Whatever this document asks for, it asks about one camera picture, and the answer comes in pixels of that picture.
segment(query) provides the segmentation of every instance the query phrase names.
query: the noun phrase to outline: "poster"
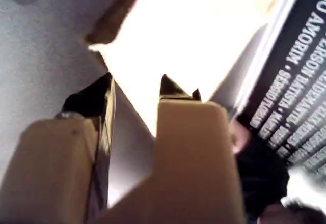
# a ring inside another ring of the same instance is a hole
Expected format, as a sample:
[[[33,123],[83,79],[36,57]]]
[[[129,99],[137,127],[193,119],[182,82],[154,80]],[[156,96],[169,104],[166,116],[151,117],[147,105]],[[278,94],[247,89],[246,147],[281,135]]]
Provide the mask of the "poster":
[[[326,0],[297,0],[239,120],[289,165],[326,176]]]

